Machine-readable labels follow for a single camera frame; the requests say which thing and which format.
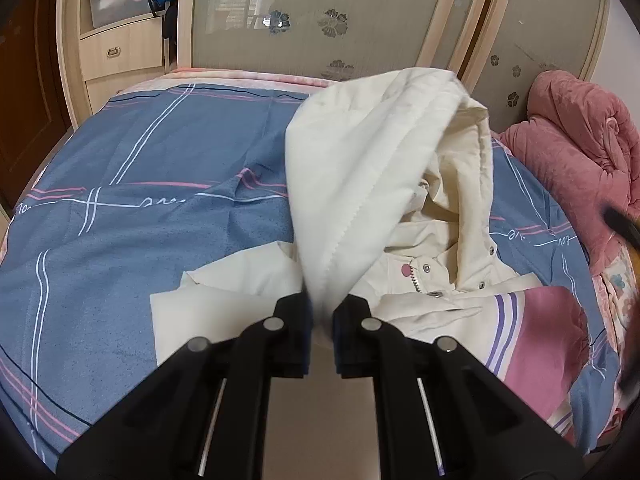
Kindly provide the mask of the pink and white hooded jacket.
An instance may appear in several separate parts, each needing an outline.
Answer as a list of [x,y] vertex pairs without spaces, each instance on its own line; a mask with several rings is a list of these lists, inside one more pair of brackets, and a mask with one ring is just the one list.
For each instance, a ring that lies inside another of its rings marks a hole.
[[410,338],[456,338],[551,426],[568,419],[584,312],[565,288],[499,259],[487,110],[452,73],[410,68],[317,92],[286,128],[285,173],[292,240],[153,295],[159,361],[195,336],[238,336],[296,292],[328,342],[333,311],[354,295]]

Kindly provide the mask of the floral pink pillow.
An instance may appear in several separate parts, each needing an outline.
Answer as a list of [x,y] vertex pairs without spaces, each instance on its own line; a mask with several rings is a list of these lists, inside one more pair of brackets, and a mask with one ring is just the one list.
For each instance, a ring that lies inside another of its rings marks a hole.
[[639,297],[636,257],[625,246],[592,281],[603,318],[608,343],[621,358],[631,319],[631,308]]

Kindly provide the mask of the rolled pink quilt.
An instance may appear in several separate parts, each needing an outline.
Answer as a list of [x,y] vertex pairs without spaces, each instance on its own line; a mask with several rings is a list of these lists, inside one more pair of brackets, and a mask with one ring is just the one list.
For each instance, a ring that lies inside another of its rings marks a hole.
[[625,103],[564,70],[547,70],[529,89],[527,119],[498,139],[561,206],[591,273],[601,273],[618,253],[601,208],[639,218],[639,131]]

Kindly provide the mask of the blue striped bed sheet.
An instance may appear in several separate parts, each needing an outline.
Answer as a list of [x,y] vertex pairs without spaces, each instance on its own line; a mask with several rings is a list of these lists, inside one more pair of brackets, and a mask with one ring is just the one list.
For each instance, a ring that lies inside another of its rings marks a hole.
[[[39,465],[53,470],[165,361],[153,295],[241,250],[292,240],[285,131],[317,92],[187,82],[125,93],[54,156],[18,205],[1,258],[1,402]],[[499,259],[565,288],[586,318],[570,416],[548,424],[587,452],[611,417],[618,374],[587,258],[547,190],[492,136],[491,148]],[[268,460],[268,474],[373,479],[370,385],[332,374],[331,335],[312,343],[309,379],[277,382],[271,447],[294,452]]]

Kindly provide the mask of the brown wooden room door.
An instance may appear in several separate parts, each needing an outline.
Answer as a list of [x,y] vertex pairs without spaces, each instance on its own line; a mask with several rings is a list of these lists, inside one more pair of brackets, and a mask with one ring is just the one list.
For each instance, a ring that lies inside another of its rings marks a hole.
[[18,0],[1,26],[1,203],[9,210],[70,128],[55,7]]

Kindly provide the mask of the wardrobe wooden drawer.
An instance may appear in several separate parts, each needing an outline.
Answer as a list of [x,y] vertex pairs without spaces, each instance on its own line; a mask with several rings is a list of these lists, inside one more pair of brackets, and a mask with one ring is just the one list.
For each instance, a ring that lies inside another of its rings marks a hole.
[[79,55],[85,80],[163,67],[162,19],[147,18],[82,37]]

